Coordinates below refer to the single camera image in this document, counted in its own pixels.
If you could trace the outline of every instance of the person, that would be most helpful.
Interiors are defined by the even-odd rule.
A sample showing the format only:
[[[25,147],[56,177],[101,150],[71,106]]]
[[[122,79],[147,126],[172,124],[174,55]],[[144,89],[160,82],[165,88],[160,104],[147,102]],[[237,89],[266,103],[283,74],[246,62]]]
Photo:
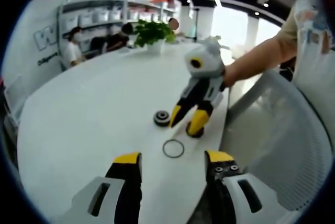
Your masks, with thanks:
[[[85,61],[85,57],[83,56],[78,43],[82,40],[82,28],[75,27],[70,31],[68,37],[68,45],[63,53],[63,57],[70,64],[70,66],[76,66],[79,63]]]
[[[179,22],[175,18],[170,18],[169,19],[169,27],[172,31],[176,31],[179,28]],[[180,33],[175,33],[176,37],[184,37],[185,34],[180,32]]]
[[[90,50],[98,50],[100,54],[118,50],[127,45],[129,35],[133,34],[133,27],[131,23],[122,26],[121,31],[114,35],[107,35],[104,37],[94,37],[91,41]]]
[[[279,33],[226,66],[233,86],[297,56],[292,83],[304,94],[335,144],[335,0],[297,0]]]
[[[124,24],[119,33],[106,37],[106,51],[114,51],[125,47],[129,41],[129,35],[133,34],[131,23]]]

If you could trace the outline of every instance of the white sleeve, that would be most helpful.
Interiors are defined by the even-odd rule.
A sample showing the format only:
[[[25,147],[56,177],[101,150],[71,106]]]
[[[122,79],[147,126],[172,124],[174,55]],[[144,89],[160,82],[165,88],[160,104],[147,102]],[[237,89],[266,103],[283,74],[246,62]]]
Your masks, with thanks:
[[[77,60],[75,49],[70,43],[64,51],[64,59],[67,60],[69,63]]]

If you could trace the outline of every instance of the human hand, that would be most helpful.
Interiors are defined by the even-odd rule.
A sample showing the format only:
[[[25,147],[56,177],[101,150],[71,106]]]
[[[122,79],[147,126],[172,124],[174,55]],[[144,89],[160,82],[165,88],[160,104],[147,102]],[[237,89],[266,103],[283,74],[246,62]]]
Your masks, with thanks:
[[[237,79],[237,71],[235,70],[235,66],[233,64],[226,65],[222,71],[222,75],[224,76],[224,83],[226,87],[232,87]]]

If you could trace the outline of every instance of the window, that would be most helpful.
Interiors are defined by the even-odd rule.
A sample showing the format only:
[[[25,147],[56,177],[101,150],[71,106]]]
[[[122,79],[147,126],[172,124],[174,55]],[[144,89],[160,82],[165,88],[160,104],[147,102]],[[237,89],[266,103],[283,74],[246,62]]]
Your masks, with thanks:
[[[279,26],[260,18],[256,35],[256,45],[259,45],[265,40],[274,37],[280,31],[280,29],[281,28]]]
[[[234,47],[244,46],[247,38],[248,14],[232,8],[216,7],[214,9],[212,36],[221,36],[219,43]]]

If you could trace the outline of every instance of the white pot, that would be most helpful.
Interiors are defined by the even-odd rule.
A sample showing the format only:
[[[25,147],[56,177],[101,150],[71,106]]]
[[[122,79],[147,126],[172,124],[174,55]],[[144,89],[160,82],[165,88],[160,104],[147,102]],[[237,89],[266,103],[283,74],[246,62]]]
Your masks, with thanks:
[[[161,55],[164,49],[165,40],[159,40],[153,45],[147,44],[148,53],[153,55]]]

